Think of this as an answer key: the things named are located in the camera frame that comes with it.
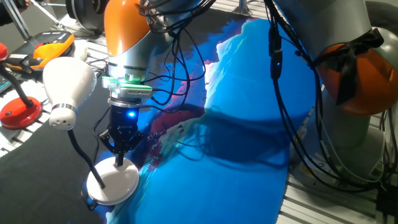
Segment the blue fabric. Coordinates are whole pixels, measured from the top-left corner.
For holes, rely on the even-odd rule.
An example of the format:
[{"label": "blue fabric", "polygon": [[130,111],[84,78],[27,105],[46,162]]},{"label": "blue fabric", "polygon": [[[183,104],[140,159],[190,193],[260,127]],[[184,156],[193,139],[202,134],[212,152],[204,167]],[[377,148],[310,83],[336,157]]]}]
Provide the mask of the blue fabric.
[{"label": "blue fabric", "polygon": [[[207,61],[206,78],[192,83],[181,113],[141,111],[148,133],[137,191],[108,211],[108,223],[275,223],[289,162],[289,139],[280,120],[269,75],[268,21],[231,22],[241,33],[218,43],[211,35],[199,46],[205,60],[217,44],[217,60]],[[313,74],[283,42],[280,89],[296,125],[315,99]],[[188,59],[191,78],[200,74],[198,55]],[[181,67],[177,76],[184,78]],[[170,82],[157,81],[159,88]],[[185,82],[179,92],[184,92]],[[167,95],[156,94],[164,100]],[[179,105],[174,96],[168,109]],[[132,154],[132,160],[138,153]]]}]

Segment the white desk lamp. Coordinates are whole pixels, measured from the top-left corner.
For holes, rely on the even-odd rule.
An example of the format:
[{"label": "white desk lamp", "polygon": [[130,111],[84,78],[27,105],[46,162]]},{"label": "white desk lamp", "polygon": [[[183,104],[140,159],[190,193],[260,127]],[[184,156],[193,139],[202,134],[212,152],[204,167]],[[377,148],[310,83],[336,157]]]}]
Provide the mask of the white desk lamp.
[{"label": "white desk lamp", "polygon": [[76,152],[90,166],[91,172],[87,178],[88,195],[98,204],[116,205],[129,198],[137,189],[137,167],[126,158],[123,165],[118,167],[114,157],[94,166],[80,149],[72,131],[76,124],[78,107],[91,95],[96,82],[93,69],[77,58],[53,59],[43,71],[45,92],[53,105],[49,123],[55,129],[68,131]]}]

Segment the red desk lamp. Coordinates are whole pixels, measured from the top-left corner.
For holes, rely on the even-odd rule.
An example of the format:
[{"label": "red desk lamp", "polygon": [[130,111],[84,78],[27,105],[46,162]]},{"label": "red desk lamp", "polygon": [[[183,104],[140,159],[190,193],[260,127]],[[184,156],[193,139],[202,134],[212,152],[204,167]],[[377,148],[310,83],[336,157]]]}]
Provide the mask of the red desk lamp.
[{"label": "red desk lamp", "polygon": [[4,44],[0,43],[0,74],[13,85],[19,98],[6,104],[0,111],[0,122],[8,129],[22,129],[39,118],[42,114],[42,104],[33,97],[25,95],[18,80],[8,73],[3,61],[7,58],[8,51]]}]

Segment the blue led light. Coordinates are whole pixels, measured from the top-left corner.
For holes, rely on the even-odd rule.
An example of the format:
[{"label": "blue led light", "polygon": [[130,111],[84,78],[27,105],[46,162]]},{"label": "blue led light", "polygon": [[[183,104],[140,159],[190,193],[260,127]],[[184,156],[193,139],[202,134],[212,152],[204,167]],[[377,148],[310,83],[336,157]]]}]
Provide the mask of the blue led light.
[{"label": "blue led light", "polygon": [[136,114],[135,114],[134,112],[130,112],[130,113],[128,113],[127,115],[129,115],[130,118],[133,118],[133,117],[136,116]]}]

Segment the white cable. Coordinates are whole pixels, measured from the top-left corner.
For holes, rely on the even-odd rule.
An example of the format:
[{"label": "white cable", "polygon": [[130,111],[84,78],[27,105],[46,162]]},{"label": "white cable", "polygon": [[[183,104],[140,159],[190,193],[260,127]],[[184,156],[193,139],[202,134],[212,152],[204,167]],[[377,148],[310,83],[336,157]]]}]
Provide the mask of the white cable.
[{"label": "white cable", "polygon": [[[356,174],[352,173],[349,169],[347,169],[347,167],[343,164],[343,162],[341,161],[340,157],[338,156],[338,154],[337,154],[337,152],[336,152],[336,150],[335,150],[335,147],[333,146],[333,143],[331,142],[331,139],[329,138],[328,132],[326,131],[326,127],[325,127],[325,125],[323,124],[323,120],[322,120],[321,118],[320,118],[319,120],[321,121],[322,128],[323,128],[323,131],[325,132],[326,138],[327,138],[328,141],[329,141],[329,144],[330,144],[330,146],[331,146],[331,150],[335,153],[336,158],[337,158],[338,162],[341,164],[341,166],[342,166],[345,170],[347,170],[348,173],[350,173],[352,176],[358,178],[359,180],[362,180],[362,181],[365,181],[365,182],[370,182],[370,183],[377,183],[377,182],[380,182],[380,181],[381,181],[381,178],[382,178],[382,176],[383,176],[383,174],[381,174],[380,177],[379,177],[377,180],[366,180],[366,179],[364,179],[364,178],[362,178],[362,177],[357,176]],[[323,141],[320,141],[320,142],[321,142],[322,147],[325,149],[325,152],[327,152],[326,146],[325,146],[325,142],[323,142]]]}]

